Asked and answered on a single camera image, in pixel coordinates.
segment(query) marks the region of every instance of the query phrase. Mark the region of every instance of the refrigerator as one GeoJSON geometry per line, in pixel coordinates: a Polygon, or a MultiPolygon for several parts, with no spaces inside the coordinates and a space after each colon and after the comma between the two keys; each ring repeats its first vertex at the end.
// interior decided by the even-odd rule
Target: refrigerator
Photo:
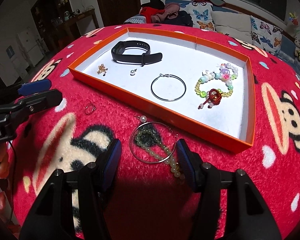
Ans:
{"type": "Polygon", "coordinates": [[[44,55],[42,54],[34,35],[29,29],[17,34],[17,43],[30,65],[35,66],[43,59],[44,55]]]}

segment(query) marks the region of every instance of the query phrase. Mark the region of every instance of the clothing pile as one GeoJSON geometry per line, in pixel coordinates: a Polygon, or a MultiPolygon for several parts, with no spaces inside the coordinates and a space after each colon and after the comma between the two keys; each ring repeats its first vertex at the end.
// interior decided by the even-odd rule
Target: clothing pile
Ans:
{"type": "Polygon", "coordinates": [[[179,11],[178,3],[164,4],[161,0],[150,0],[141,5],[140,13],[126,20],[124,23],[161,23],[180,26],[193,26],[190,14],[179,11]]]}

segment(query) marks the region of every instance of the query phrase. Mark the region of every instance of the green bead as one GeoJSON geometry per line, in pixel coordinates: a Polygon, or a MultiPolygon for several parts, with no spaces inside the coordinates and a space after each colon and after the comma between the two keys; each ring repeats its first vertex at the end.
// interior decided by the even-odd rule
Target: green bead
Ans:
{"type": "Polygon", "coordinates": [[[200,97],[201,97],[201,98],[205,98],[205,97],[206,97],[206,95],[207,95],[207,93],[206,93],[206,92],[204,92],[204,91],[201,91],[201,92],[200,92],[200,97]]]}

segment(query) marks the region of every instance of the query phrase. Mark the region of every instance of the cable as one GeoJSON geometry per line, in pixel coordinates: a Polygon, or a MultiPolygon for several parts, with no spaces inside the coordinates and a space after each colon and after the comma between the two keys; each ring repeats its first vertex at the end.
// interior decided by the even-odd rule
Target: cable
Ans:
{"type": "Polygon", "coordinates": [[[11,141],[9,141],[9,144],[10,144],[12,150],[13,150],[14,161],[13,161],[13,172],[12,172],[12,182],[11,182],[11,212],[10,212],[9,220],[6,222],[6,225],[8,225],[11,222],[12,215],[13,215],[13,191],[14,191],[14,179],[15,179],[16,166],[17,166],[17,154],[16,154],[16,150],[14,149],[11,141]]]}

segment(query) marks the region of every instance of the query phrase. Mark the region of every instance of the human hand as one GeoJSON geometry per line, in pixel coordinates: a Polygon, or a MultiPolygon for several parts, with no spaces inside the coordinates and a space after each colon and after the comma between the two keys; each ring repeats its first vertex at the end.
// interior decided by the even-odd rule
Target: human hand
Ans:
{"type": "MultiPolygon", "coordinates": [[[[6,144],[0,144],[0,179],[5,179],[9,175],[9,163],[8,163],[8,153],[6,144]]],[[[0,210],[5,207],[5,195],[3,192],[0,193],[0,210]]]]}

